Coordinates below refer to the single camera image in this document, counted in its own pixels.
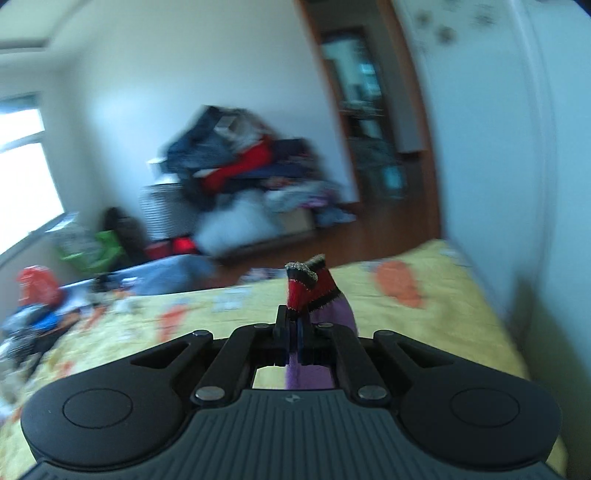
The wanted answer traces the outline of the checkered fabric storage box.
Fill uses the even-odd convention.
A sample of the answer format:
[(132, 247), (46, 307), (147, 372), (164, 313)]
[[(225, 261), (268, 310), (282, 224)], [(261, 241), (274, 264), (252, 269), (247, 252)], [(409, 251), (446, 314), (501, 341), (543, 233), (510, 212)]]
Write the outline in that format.
[(144, 187), (139, 204), (147, 235), (153, 242), (190, 235), (197, 224), (198, 212), (177, 183)]

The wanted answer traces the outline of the wooden door frame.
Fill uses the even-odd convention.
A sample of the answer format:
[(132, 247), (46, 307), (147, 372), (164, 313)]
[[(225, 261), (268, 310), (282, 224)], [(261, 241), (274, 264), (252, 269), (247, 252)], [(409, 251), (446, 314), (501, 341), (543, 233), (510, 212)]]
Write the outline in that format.
[(363, 206), (422, 205), (443, 232), (431, 128), (410, 42), (392, 1), (301, 1)]

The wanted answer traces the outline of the pile of dark clothes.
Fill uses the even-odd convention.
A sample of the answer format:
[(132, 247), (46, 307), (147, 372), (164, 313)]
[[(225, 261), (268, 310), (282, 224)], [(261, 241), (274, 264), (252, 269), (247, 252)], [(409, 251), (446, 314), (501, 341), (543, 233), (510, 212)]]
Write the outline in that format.
[(246, 191), (262, 194), (279, 212), (319, 212), (344, 200), (341, 185), (322, 171), (308, 140), (281, 138), (241, 108), (202, 107), (197, 120), (164, 147), (162, 167), (177, 177), (183, 197), (201, 212), (211, 212), (224, 196)]

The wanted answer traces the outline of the red plastic bag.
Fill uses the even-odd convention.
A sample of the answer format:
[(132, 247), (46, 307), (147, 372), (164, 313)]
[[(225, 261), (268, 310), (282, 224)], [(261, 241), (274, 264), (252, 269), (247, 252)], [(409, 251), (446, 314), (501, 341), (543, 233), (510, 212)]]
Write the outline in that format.
[(18, 275), (19, 304), (57, 306), (62, 301), (60, 285), (47, 267), (34, 265), (24, 268)]

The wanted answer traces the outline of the purple garment with red cuff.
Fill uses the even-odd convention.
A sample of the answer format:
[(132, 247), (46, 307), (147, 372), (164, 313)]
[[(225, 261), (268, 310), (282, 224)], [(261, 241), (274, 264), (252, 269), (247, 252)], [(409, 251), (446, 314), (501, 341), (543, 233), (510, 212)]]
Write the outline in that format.
[[(286, 272), (287, 318), (290, 321), (304, 319), (313, 324), (333, 323), (358, 333), (353, 309), (332, 278), (324, 255), (317, 255), (305, 262), (287, 263)], [(297, 353), (290, 354), (287, 390), (324, 390), (334, 386), (328, 367), (301, 365)]]

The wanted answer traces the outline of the window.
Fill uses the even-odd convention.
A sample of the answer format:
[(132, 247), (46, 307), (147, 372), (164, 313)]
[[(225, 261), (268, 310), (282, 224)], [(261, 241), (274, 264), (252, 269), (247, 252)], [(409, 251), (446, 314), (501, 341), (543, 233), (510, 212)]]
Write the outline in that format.
[(44, 139), (38, 95), (1, 101), (2, 254), (16, 250), (65, 213)]

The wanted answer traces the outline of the white wardrobe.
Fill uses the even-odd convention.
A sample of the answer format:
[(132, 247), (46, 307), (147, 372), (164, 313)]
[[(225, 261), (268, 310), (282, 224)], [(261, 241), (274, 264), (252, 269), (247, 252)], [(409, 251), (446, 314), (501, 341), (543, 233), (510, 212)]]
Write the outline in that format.
[(399, 1), (446, 236), (568, 420), (590, 412), (590, 15)]

